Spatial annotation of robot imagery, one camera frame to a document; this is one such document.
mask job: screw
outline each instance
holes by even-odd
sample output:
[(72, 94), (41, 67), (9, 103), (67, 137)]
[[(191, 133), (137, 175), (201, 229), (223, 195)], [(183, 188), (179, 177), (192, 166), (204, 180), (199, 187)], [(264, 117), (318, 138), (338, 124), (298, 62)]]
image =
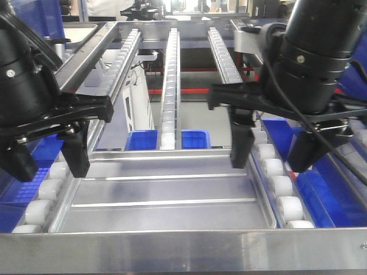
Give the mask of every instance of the screw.
[(304, 56), (298, 56), (297, 57), (297, 62), (298, 63), (304, 63), (306, 59), (304, 59)]
[(20, 139), (17, 139), (17, 142), (19, 144), (24, 144), (28, 141), (28, 139), (24, 136), (24, 137), (21, 137)]
[(6, 76), (7, 76), (7, 77), (10, 77), (10, 78), (14, 77), (14, 76), (15, 76), (15, 71), (14, 71), (14, 70), (12, 70), (12, 69), (7, 70), (7, 71), (6, 71)]
[(74, 130), (74, 128), (71, 128), (69, 130), (66, 130), (66, 133), (71, 135), (71, 134), (75, 133), (75, 130)]

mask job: metal rail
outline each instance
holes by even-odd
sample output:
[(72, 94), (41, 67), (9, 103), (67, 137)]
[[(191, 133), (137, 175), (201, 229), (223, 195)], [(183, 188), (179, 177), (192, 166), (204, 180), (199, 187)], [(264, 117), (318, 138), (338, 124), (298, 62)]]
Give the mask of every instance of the metal rail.
[(75, 93), (111, 42), (119, 35), (117, 22), (105, 23), (55, 74), (62, 92)]
[(158, 130), (160, 150), (181, 149), (181, 122), (179, 105), (181, 101), (179, 32), (171, 29), (167, 42), (165, 74), (163, 79), (161, 116)]
[(242, 78), (218, 30), (215, 27), (211, 27), (208, 34), (210, 48), (222, 79), (222, 83), (241, 83)]
[[(131, 64), (134, 61), (138, 46), (140, 43), (141, 32), (137, 29), (132, 29), (123, 44), (116, 60), (112, 63), (108, 72), (105, 75), (104, 81), (100, 84), (97, 95), (109, 95), (112, 104), (115, 104), (116, 98), (124, 86)], [(88, 137), (88, 152), (92, 152), (100, 139), (105, 126), (104, 121), (98, 121), (94, 125), (93, 132), (91, 131)]]

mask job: metal plate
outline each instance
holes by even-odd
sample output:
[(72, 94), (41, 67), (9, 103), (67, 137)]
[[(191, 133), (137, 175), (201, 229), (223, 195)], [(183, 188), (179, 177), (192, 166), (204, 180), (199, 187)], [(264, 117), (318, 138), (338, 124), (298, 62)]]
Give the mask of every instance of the metal plate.
[(119, 158), (105, 152), (50, 227), (57, 232), (245, 230), (276, 226), (261, 183), (227, 154)]

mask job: black cable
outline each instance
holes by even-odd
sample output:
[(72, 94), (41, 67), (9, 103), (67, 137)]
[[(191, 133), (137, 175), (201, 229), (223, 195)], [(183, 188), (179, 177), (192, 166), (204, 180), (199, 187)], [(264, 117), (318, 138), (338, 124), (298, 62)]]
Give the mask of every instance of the black cable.
[(278, 81), (276, 80), (276, 77), (274, 75), (274, 72), (271, 68), (270, 62), (266, 56), (266, 54), (263, 54), (263, 60), (264, 65), (266, 66), (269, 76), (271, 80), (273, 81), (273, 84), (279, 93), (279, 95), (282, 97), (282, 99), (286, 102), (288, 107), (299, 117), (299, 120), (303, 122), (303, 124), (307, 127), (307, 129), (314, 134), (314, 137), (324, 144), (330, 152), (342, 163), (354, 176), (356, 176), (366, 187), (367, 187), (367, 179), (357, 170), (354, 168), (354, 166), (346, 159), (344, 156), (342, 156), (335, 148), (332, 146), (316, 129), (315, 127), (308, 121), (308, 119), (303, 115), (303, 113), (300, 112), (300, 110), (290, 101), (290, 99), (287, 97), (287, 95), (283, 92), (282, 88), (280, 87)]
[(362, 64), (357, 60), (353, 60), (350, 64), (356, 69), (357, 73), (360, 75), (362, 80), (365, 83), (367, 83), (367, 73), (365, 69), (363, 68)]
[(134, 66), (132, 66), (130, 69), (134, 69), (134, 68), (136, 68), (136, 67), (138, 67), (138, 66), (141, 66), (141, 62), (139, 61), (136, 65), (134, 65)]

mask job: black cylindrical actuator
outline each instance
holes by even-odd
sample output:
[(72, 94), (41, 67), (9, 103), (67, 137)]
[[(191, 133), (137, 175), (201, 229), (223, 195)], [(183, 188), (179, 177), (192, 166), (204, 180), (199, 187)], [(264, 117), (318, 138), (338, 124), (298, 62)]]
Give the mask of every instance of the black cylindrical actuator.
[[(301, 112), (325, 110), (366, 26), (367, 0), (297, 1), (272, 68)], [(288, 108), (271, 80), (265, 93)]]
[[(10, 11), (7, 1), (0, 0), (0, 11)], [(41, 73), (26, 38), (0, 21), (0, 127), (38, 119), (52, 107)]]

